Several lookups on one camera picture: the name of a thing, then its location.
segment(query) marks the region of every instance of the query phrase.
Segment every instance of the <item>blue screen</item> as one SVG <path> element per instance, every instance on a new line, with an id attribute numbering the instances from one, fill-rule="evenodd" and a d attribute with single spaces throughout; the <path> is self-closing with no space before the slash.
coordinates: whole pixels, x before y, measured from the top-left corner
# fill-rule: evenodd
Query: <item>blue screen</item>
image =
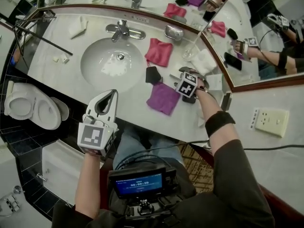
<path id="1" fill-rule="evenodd" d="M 138 177 L 128 180 L 115 181 L 121 195 L 146 192 L 162 188 L 162 175 Z"/>

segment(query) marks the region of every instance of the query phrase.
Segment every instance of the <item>black elbow strap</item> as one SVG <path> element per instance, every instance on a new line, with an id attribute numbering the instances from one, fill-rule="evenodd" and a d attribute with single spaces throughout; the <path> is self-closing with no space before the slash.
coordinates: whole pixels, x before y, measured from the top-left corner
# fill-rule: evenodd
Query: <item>black elbow strap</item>
<path id="1" fill-rule="evenodd" d="M 286 63 L 287 63 L 287 55 L 285 54 L 285 52 L 281 52 L 280 53 L 279 64 L 278 64 L 277 67 L 279 69 L 285 69 Z"/>
<path id="2" fill-rule="evenodd" d="M 235 124 L 232 116 L 228 112 L 217 112 L 211 116 L 205 124 L 208 137 L 214 134 L 218 129 L 226 124 Z"/>

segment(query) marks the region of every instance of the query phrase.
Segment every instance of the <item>light switch panel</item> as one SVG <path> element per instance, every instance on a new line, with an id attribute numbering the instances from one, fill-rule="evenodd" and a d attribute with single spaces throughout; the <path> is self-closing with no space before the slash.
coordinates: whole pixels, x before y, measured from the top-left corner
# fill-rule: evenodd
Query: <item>light switch panel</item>
<path id="1" fill-rule="evenodd" d="M 289 118 L 289 111 L 260 108 L 255 128 L 261 131 L 284 137 Z"/>

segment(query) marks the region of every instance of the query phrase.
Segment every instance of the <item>sink drain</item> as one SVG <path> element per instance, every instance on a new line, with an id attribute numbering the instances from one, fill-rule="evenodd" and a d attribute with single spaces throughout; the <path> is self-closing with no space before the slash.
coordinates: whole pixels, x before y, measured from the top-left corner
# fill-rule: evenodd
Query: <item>sink drain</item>
<path id="1" fill-rule="evenodd" d="M 118 56 L 117 56 L 117 59 L 119 60 L 119 61 L 121 61 L 121 60 L 123 60 L 124 59 L 124 54 L 118 54 Z"/>

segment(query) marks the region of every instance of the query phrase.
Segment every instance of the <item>patterned rug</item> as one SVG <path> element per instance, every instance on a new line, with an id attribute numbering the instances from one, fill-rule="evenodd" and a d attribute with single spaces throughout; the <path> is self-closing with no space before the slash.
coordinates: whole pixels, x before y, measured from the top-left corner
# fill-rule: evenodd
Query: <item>patterned rug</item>
<path id="1" fill-rule="evenodd" d="M 213 168 L 190 145 L 179 148 L 197 193 L 213 191 Z"/>

